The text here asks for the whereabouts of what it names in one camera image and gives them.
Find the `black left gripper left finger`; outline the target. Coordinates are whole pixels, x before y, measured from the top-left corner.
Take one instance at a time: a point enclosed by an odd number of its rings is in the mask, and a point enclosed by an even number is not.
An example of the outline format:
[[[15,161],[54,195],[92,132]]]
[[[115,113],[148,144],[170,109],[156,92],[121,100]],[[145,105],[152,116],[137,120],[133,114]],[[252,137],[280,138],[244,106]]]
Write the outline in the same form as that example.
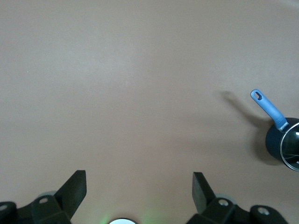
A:
[[[86,172],[77,170],[56,192],[46,192],[28,205],[0,203],[2,224],[70,224],[87,193]]]

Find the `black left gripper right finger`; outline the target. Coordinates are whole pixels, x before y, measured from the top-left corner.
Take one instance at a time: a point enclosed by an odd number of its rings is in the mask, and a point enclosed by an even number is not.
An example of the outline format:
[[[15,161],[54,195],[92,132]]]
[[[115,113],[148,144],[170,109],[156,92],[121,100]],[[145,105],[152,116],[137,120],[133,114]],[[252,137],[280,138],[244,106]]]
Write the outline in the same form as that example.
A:
[[[231,200],[217,197],[202,172],[192,177],[192,198],[197,209],[188,224],[286,224],[274,208],[254,205],[245,211]]]

